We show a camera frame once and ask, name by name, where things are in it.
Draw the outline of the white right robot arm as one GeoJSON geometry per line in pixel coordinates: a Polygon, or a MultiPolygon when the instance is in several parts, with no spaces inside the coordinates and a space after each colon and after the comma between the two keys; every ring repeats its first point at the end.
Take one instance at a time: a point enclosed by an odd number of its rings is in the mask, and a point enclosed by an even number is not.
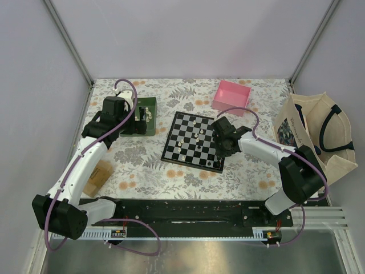
{"type": "Polygon", "coordinates": [[[274,143],[259,137],[254,129],[235,128],[226,117],[215,120],[212,127],[217,156],[226,158],[241,152],[279,170],[282,187],[265,201],[266,208],[259,212],[264,225],[274,225],[283,211],[302,205],[321,188],[327,187],[325,173],[310,147],[274,143]]]}

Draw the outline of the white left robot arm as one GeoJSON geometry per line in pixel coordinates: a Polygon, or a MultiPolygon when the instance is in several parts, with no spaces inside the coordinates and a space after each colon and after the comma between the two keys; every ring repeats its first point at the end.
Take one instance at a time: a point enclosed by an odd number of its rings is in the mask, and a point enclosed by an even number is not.
{"type": "Polygon", "coordinates": [[[87,123],[76,153],[46,195],[36,195],[32,207],[41,229],[69,239],[81,237],[85,228],[101,220],[110,225],[123,221],[124,212],[110,199],[80,205],[80,197],[96,165],[123,131],[135,126],[137,100],[108,96],[102,110],[87,123]]]}

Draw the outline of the black white chess board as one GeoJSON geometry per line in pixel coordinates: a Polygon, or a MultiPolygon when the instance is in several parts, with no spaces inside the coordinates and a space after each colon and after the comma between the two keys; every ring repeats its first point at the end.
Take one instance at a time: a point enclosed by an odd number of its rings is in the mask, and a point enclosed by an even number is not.
{"type": "Polygon", "coordinates": [[[221,174],[224,158],[216,155],[213,118],[176,112],[161,160],[221,174]]]}

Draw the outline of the green plastic tray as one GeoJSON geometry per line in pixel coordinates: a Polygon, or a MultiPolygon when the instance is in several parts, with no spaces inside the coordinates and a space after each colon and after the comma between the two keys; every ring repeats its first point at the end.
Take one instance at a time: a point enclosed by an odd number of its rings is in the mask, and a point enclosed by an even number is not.
{"type": "Polygon", "coordinates": [[[134,114],[121,127],[120,136],[154,136],[156,131],[157,100],[145,97],[137,100],[134,114]]]}

